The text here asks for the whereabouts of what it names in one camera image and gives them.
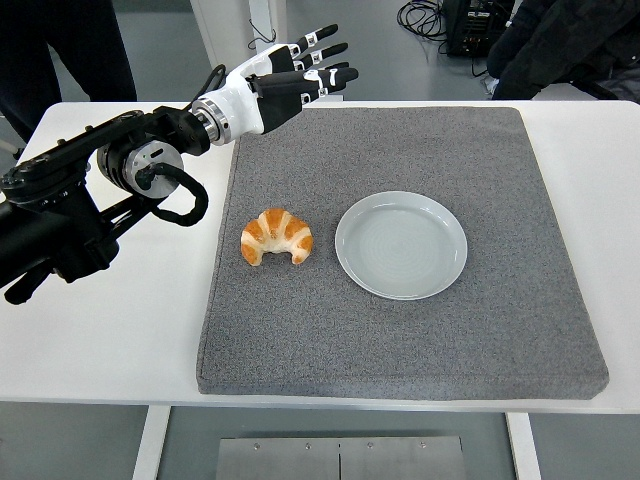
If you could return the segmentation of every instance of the person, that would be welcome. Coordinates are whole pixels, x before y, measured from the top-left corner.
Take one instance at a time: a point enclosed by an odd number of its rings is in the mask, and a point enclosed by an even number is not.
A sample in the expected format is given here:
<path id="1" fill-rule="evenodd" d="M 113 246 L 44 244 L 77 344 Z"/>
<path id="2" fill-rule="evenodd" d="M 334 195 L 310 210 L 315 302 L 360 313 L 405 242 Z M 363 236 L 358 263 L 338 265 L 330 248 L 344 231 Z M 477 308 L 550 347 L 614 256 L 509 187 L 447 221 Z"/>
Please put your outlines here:
<path id="1" fill-rule="evenodd" d="M 487 70 L 499 79 L 494 100 L 528 100 L 571 82 L 597 98 L 638 101 L 639 59 L 640 0 L 524 0 L 489 51 Z"/>
<path id="2" fill-rule="evenodd" d="M 91 101 L 136 101 L 111 0 L 0 1 L 0 112 L 28 142 L 61 102 L 49 46 Z"/>

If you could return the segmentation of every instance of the plate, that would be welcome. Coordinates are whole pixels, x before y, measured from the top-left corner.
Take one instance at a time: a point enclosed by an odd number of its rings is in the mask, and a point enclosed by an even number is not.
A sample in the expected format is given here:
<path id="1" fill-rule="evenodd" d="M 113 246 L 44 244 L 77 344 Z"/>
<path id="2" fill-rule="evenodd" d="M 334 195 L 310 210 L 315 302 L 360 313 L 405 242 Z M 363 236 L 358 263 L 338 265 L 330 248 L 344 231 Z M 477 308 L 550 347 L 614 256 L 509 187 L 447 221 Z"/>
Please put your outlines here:
<path id="1" fill-rule="evenodd" d="M 357 202 L 340 220 L 335 243 L 354 282 L 394 300 L 442 292 L 467 260 L 467 238 L 456 217 L 411 192 L 381 192 Z"/>

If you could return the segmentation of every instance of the robotic arm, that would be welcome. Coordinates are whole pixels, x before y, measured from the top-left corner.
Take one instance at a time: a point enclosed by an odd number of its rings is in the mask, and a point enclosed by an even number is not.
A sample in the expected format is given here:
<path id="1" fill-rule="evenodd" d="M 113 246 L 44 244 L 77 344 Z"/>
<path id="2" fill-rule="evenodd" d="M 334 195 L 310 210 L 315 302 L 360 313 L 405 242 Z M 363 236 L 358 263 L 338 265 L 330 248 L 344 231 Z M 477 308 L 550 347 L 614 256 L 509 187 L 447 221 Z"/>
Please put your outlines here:
<path id="1" fill-rule="evenodd" d="M 183 170 L 182 153 L 198 156 L 210 145 L 245 133 L 264 134 L 302 111 L 303 105 L 342 90 L 358 77 L 348 64 L 310 69 L 346 44 L 308 48 L 335 33 L 332 25 L 295 44 L 273 45 L 229 73 L 223 88 L 204 93 L 184 109 L 127 112 L 20 163 L 0 179 L 0 288 L 12 304 L 26 302 L 51 273 L 68 283 L 107 269 L 117 239 L 148 213 L 182 226 L 204 216 L 207 192 Z M 100 212 L 86 188 L 88 161 L 97 151 L 100 171 L 130 196 Z M 160 203 L 180 185 L 194 196 L 178 215 Z"/>

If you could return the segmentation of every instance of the gray floor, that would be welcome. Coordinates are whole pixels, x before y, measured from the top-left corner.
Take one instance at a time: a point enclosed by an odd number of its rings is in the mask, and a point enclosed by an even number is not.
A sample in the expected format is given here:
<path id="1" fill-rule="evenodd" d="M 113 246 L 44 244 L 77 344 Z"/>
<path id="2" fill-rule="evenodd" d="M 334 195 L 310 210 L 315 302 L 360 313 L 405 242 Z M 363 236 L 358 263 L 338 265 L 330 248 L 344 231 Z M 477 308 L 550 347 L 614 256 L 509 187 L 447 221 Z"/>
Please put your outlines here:
<path id="1" fill-rule="evenodd" d="M 396 25 L 404 1 L 289 0 L 294 40 L 338 23 L 360 78 L 346 100 L 485 99 L 469 59 L 450 59 Z M 187 0 L 115 2 L 140 100 L 188 101 L 210 65 Z M 86 95 L 59 65 L 65 101 Z M 476 65 L 476 72 L 483 69 Z M 20 146 L 0 119 L 0 139 Z M 0 171 L 13 159 L 0 151 Z M 130 478 L 144 407 L 0 403 L 0 478 Z M 545 480 L 639 478 L 640 417 L 535 415 L 532 427 Z M 174 409 L 160 478 L 201 478 L 215 467 L 224 436 L 392 435 L 458 432 L 469 446 L 469 478 L 513 478 L 504 424 L 496 415 L 390 412 Z M 486 473 L 495 469 L 494 476 Z"/>

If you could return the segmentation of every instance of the croissant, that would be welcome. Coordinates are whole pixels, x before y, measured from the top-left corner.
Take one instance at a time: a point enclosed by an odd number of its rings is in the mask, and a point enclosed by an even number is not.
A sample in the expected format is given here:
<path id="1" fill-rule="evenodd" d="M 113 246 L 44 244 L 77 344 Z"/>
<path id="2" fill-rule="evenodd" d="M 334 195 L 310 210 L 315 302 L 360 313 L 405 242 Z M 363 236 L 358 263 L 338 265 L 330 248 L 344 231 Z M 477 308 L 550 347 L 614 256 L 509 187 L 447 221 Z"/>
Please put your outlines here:
<path id="1" fill-rule="evenodd" d="M 250 265 L 262 263 L 264 253 L 290 252 L 295 265 L 304 262 L 313 247 L 309 225 L 282 208 L 265 210 L 251 220 L 240 239 L 242 256 Z"/>

